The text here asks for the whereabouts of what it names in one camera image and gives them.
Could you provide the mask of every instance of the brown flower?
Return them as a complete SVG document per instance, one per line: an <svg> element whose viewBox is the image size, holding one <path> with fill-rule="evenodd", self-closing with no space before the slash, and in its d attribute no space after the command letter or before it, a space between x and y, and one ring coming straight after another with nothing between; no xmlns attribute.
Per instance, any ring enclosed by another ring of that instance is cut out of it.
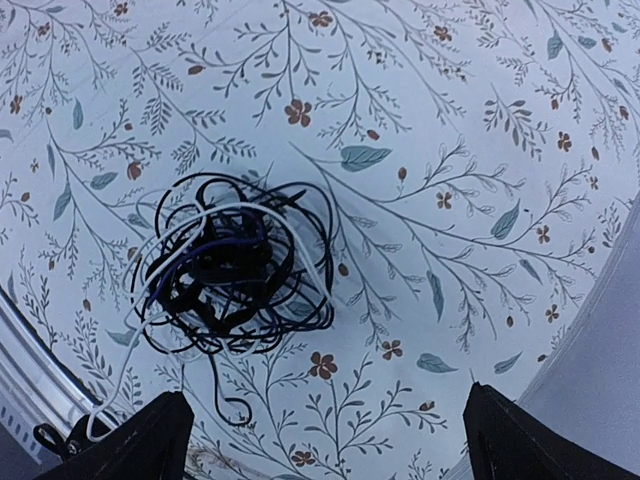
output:
<svg viewBox="0 0 640 480"><path fill-rule="evenodd" d="M124 2L116 5L114 13L116 14L116 16L119 17L120 15L126 14L128 11L129 11L129 4L127 2Z"/></svg>
<svg viewBox="0 0 640 480"><path fill-rule="evenodd" d="M551 241L551 237L549 236L549 225L538 227L536 233L538 234L538 241L540 243L549 243Z"/></svg>
<svg viewBox="0 0 640 480"><path fill-rule="evenodd" d="M557 320L558 317L560 317L560 314L557 312L557 310L558 310L558 306L554 303L553 305L551 305L550 309L544 312L544 314L547 316L547 320L549 321L549 323L553 322L554 320Z"/></svg>
<svg viewBox="0 0 640 480"><path fill-rule="evenodd" d="M447 210L451 210L451 193L446 192L444 195L440 192L436 193L436 198L438 199L438 208L446 208Z"/></svg>
<svg viewBox="0 0 640 480"><path fill-rule="evenodd" d="M333 22L333 18L331 18L331 15L329 15L329 12L326 10L320 13L310 13L309 20L314 27L328 27L331 25L331 22Z"/></svg>
<svg viewBox="0 0 640 480"><path fill-rule="evenodd" d="M571 148L571 139L568 133L558 132L558 148L568 152Z"/></svg>
<svg viewBox="0 0 640 480"><path fill-rule="evenodd" d="M394 340L389 344L386 340L382 342L382 349L386 350L385 353L382 354L382 358L385 360L391 360L391 357L394 355L396 357L402 356L402 349L400 348L400 340Z"/></svg>
<svg viewBox="0 0 640 480"><path fill-rule="evenodd" d="M202 72L202 70L204 70L204 67L202 65L194 65L192 67L189 67L189 70L187 70L187 73L189 75L197 75L200 72Z"/></svg>
<svg viewBox="0 0 640 480"><path fill-rule="evenodd" d="M337 365L333 363L333 355L331 354L322 356L320 352L313 352L311 363L313 363L313 367L309 370L309 374L312 377L320 375L323 380L329 380L331 375L338 371Z"/></svg>
<svg viewBox="0 0 640 480"><path fill-rule="evenodd" d="M421 412L428 412L429 410L433 410L435 406L436 406L436 402L432 400L430 402L424 402L422 405L420 405L419 410Z"/></svg>
<svg viewBox="0 0 640 480"><path fill-rule="evenodd" d="M49 24L49 22L45 23L44 25L40 25L38 27L38 36L44 37L47 33L49 33L49 30L51 30L51 25Z"/></svg>
<svg viewBox="0 0 640 480"><path fill-rule="evenodd" d="M296 450L296 452L291 455L291 460L295 462L296 467L304 467L305 465L313 465L316 463L315 458L311 458L311 452L301 452L300 450Z"/></svg>
<svg viewBox="0 0 640 480"><path fill-rule="evenodd" d="M22 95L13 97L9 106L11 107L11 113L15 113L16 115L20 113L20 109L22 108Z"/></svg>
<svg viewBox="0 0 640 480"><path fill-rule="evenodd" d="M140 162L131 162L127 167L127 177L129 177L129 180L136 180L140 175L142 175Z"/></svg>
<svg viewBox="0 0 640 480"><path fill-rule="evenodd" d="M291 100L291 105L284 107L284 113L289 116L289 123L295 125L300 122L303 127L308 127L311 123L311 118L308 113L311 111L311 104L304 102L304 105L297 98Z"/></svg>
<svg viewBox="0 0 640 480"><path fill-rule="evenodd" d="M435 30L433 31L434 35L436 37L438 37L440 39L441 42L444 42L445 40L447 42L451 41L451 34L449 33L449 29L447 27L438 27L436 26Z"/></svg>

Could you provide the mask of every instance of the floral rug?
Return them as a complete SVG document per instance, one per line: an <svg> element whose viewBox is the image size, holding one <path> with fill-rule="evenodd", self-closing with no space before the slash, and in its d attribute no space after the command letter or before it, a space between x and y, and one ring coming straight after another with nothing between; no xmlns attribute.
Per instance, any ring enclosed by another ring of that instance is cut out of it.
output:
<svg viewBox="0 0 640 480"><path fill-rule="evenodd" d="M0 0L0 284L98 397L119 282L181 176L334 204L334 327L206 361L140 342L124 420L183 389L196 479L443 478L474 381L558 347L638 191L636 0Z"/></svg>

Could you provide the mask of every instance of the cable bundle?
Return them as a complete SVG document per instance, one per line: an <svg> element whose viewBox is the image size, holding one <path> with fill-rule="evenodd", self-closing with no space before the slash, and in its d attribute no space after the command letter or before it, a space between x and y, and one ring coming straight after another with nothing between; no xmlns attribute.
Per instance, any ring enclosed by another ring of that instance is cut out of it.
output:
<svg viewBox="0 0 640 480"><path fill-rule="evenodd" d="M322 209L326 209L326 228L318 214L299 204L311 191L319 194ZM139 218L144 218L142 200L157 192L138 200ZM185 201L189 192L195 195ZM199 356L207 355L214 376L216 411L231 426L250 423L251 406L241 398L223 396L227 403L241 404L247 410L240 421L221 413L214 355L224 351L239 358L264 353L289 333L331 326L332 228L329 199L308 183L265 189L248 179L219 173L196 173L178 180L157 205L155 235L143 242L123 275L124 284L132 271L128 285L132 302L125 323L134 312L141 323L131 326L135 333L118 384L91 413L87 438L94 442L104 438L92 435L92 425L116 399L140 335L164 354L179 356L197 349ZM304 230L312 234L321 250L315 262L298 233ZM147 332L149 326L174 327L183 335L185 345L163 345Z"/></svg>

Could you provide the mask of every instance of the teal leaf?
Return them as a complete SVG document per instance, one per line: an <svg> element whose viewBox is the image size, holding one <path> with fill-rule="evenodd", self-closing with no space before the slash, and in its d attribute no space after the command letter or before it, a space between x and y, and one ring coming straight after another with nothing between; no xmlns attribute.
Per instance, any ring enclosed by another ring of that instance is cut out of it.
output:
<svg viewBox="0 0 640 480"><path fill-rule="evenodd" d="M553 31L553 36L547 40L547 54L549 55L549 60L553 60L560 55L560 51L564 47L562 43L562 39L556 30Z"/></svg>
<svg viewBox="0 0 640 480"><path fill-rule="evenodd" d="M102 175L96 175L91 179L91 183L89 184L91 188L94 190L102 190L111 182L113 182L118 174L116 172L107 172Z"/></svg>
<svg viewBox="0 0 640 480"><path fill-rule="evenodd" d="M287 308L297 317L307 317L314 312L313 306L304 302L291 302Z"/></svg>
<svg viewBox="0 0 640 480"><path fill-rule="evenodd" d="M529 10L531 10L531 12L533 13L533 16L537 20L538 15L536 15L536 11L534 10L533 5L531 4L531 0L524 0L524 3L527 5L527 7L529 7Z"/></svg>
<svg viewBox="0 0 640 480"><path fill-rule="evenodd" d="M56 205L53 209L53 221L55 222L59 219L64 213L65 209L69 205L71 201L71 187L69 186L69 182L64 186L64 191L56 200Z"/></svg>
<svg viewBox="0 0 640 480"><path fill-rule="evenodd" d="M84 122L84 114L82 113L82 105L76 98L76 105L73 107L73 128L78 130Z"/></svg>
<svg viewBox="0 0 640 480"><path fill-rule="evenodd" d="M442 285L440 279L431 270L427 272L427 279L429 285L431 285L431 292L433 293L433 305L438 312L438 322L442 319L442 311L444 310L444 296L442 295Z"/></svg>
<svg viewBox="0 0 640 480"><path fill-rule="evenodd" d="M616 32L625 33L627 31L626 28L621 27L616 22L611 22L611 26Z"/></svg>
<svg viewBox="0 0 640 480"><path fill-rule="evenodd" d="M627 87L624 86L624 83L622 83L620 80L618 80L617 78L613 79L613 84L618 87L620 90L622 90L624 93L629 94L629 92L627 91Z"/></svg>
<svg viewBox="0 0 640 480"><path fill-rule="evenodd" d="M13 284L13 272L9 275L9 280L7 280L7 293L9 294L9 298L13 301L14 305L18 305L18 296L16 295L16 288Z"/></svg>
<svg viewBox="0 0 640 480"><path fill-rule="evenodd" d="M136 331L133 329L129 329L127 333L110 332L109 330L107 330L107 335L111 337L111 340L116 342L118 345L122 345L123 347L129 346L135 333ZM136 340L134 348L137 347L139 343L140 341Z"/></svg>
<svg viewBox="0 0 640 480"><path fill-rule="evenodd" d="M531 265L531 262L529 260L527 260L526 258L523 258L522 260L520 260L520 265L522 266L522 268L524 268L527 271L529 275L531 275L533 278L538 280L538 282L540 282L540 285L542 285L542 280L540 280L540 275L538 275L538 272L536 272L535 268L533 268L533 265Z"/></svg>
<svg viewBox="0 0 640 480"><path fill-rule="evenodd" d="M372 148L365 145L344 147L340 151L342 168L347 172L359 172L380 163L391 153L388 148Z"/></svg>
<svg viewBox="0 0 640 480"><path fill-rule="evenodd" d="M9 130L0 130L0 138L8 138L13 143L13 137Z"/></svg>
<svg viewBox="0 0 640 480"><path fill-rule="evenodd" d="M516 223L516 220L518 220L519 213L520 200L518 200L515 207L502 214L496 224L491 228L491 235L493 235L497 240L504 240L507 238L507 235L511 232L513 225Z"/></svg>
<svg viewBox="0 0 640 480"><path fill-rule="evenodd" d="M49 160L51 175L55 179L56 178L56 157L53 155L53 148L51 148L51 145L47 145L47 159Z"/></svg>
<svg viewBox="0 0 640 480"><path fill-rule="evenodd" d="M587 50L591 50L593 47L596 46L598 42L596 42L593 38L583 37L582 35L580 35L578 37L578 43L582 45L584 48L586 48Z"/></svg>
<svg viewBox="0 0 640 480"><path fill-rule="evenodd" d="M501 374L511 370L511 368L513 368L513 366L516 364L516 362L520 358L520 355L522 355L522 352L520 352L517 355L514 355L513 357L511 357L508 360L503 360L502 362L496 363L493 366L493 371L495 372L495 374L496 375L501 375Z"/></svg>
<svg viewBox="0 0 640 480"><path fill-rule="evenodd" d="M127 215L127 222L129 222L134 227L151 228L151 225L149 225L149 222L147 222L144 218L142 218L137 213L130 213L129 215Z"/></svg>
<svg viewBox="0 0 640 480"><path fill-rule="evenodd" d="M423 353L420 355L416 365L418 365L418 368L422 368L431 373L449 373L458 370L457 368L450 367L444 363L440 357L432 353Z"/></svg>

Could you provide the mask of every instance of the black object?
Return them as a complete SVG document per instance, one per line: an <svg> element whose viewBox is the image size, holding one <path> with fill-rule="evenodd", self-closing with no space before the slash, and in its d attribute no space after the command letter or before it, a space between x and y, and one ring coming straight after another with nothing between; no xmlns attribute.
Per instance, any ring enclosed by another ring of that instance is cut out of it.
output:
<svg viewBox="0 0 640 480"><path fill-rule="evenodd" d="M50 425L34 429L36 439L64 460L62 465L36 480L184 478L194 416L182 393L161 394L99 443L86 438L88 418L87 415L80 419L66 441L62 441ZM107 431L101 422L94 423L94 435L100 436Z"/></svg>
<svg viewBox="0 0 640 480"><path fill-rule="evenodd" d="M473 384L463 417L475 480L640 480L554 433L490 386Z"/></svg>

